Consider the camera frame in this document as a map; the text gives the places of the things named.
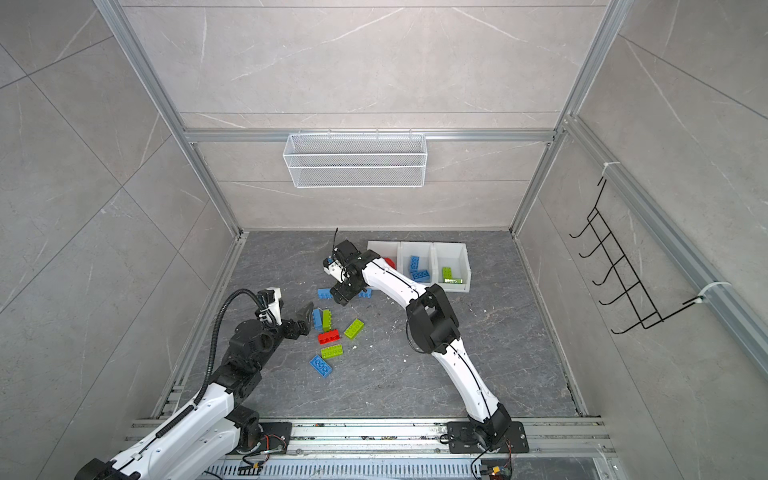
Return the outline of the white three-compartment bin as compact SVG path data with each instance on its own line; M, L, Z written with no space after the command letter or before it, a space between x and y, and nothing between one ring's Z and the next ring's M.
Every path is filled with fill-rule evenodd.
M383 258L392 259L396 264L396 270L410 280L413 280L409 270L410 258L419 256L419 270L428 270L431 275L431 279L422 284L437 283L446 292L468 293L470 291L472 273L468 249L463 243L372 240L368 242L367 249L373 250ZM463 279L464 284L443 283L443 267L450 267L453 278Z

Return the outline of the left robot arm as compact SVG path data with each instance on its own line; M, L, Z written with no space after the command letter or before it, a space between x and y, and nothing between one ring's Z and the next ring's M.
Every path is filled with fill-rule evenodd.
M215 366L224 316L240 296L255 304L255 316L234 330ZM281 343L310 333L314 304L295 319L281 317L278 288L241 288L219 308L212 327L204 379L196 395L159 427L108 461L92 459L77 479L195 479L228 453L248 455L263 438L259 414L243 402L262 380L262 370Z

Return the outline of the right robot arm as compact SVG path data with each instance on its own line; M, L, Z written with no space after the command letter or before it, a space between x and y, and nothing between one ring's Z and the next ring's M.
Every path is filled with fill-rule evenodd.
M473 365L459 332L459 322L441 286L418 283L372 250L360 251L344 240L323 260L324 271L336 280L334 301L347 304L363 289L386 294L406 312L406 337L414 349L435 358L464 402L477 443L485 451L505 444L511 417Z

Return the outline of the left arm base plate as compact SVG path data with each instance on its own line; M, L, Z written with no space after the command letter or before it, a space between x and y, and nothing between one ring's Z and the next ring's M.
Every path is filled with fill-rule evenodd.
M286 453L292 429L293 424L287 421L254 423L241 432L236 451L241 455Z

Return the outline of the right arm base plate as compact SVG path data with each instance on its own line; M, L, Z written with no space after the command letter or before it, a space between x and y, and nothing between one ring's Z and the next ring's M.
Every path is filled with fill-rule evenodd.
M448 422L447 432L438 441L446 445L452 454L469 453L529 453L530 447L521 422L511 422L503 433L489 433L482 426L472 422Z

